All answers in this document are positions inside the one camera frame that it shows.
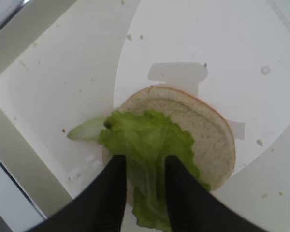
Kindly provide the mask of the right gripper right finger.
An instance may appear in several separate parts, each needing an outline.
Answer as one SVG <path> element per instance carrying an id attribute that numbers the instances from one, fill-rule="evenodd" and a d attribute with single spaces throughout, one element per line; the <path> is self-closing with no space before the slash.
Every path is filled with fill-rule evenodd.
<path id="1" fill-rule="evenodd" d="M 286 232 L 288 220 L 280 208 L 264 212 L 269 225 L 238 214 L 215 198 L 176 155 L 165 159 L 167 213 L 174 232 Z"/>

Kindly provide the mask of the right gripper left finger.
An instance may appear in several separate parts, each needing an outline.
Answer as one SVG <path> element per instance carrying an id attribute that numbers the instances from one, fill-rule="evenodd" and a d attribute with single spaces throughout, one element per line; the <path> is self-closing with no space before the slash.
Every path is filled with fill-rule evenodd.
<path id="1" fill-rule="evenodd" d="M 126 199 L 126 158 L 115 155 L 81 194 L 30 231 L 119 232 Z"/>

